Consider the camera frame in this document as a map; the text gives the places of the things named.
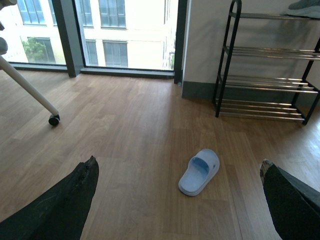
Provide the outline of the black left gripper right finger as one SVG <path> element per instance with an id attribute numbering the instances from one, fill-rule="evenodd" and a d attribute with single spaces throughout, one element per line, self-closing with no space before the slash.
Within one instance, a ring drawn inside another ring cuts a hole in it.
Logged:
<path id="1" fill-rule="evenodd" d="M 260 178 L 274 228 L 283 240 L 320 238 L 320 192 L 264 159 Z"/>

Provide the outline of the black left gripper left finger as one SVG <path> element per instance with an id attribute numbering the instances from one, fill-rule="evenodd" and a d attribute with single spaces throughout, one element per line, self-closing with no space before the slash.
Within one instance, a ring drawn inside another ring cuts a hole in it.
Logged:
<path id="1" fill-rule="evenodd" d="M 79 240 L 99 179 L 94 156 L 0 223 L 2 240 Z"/>

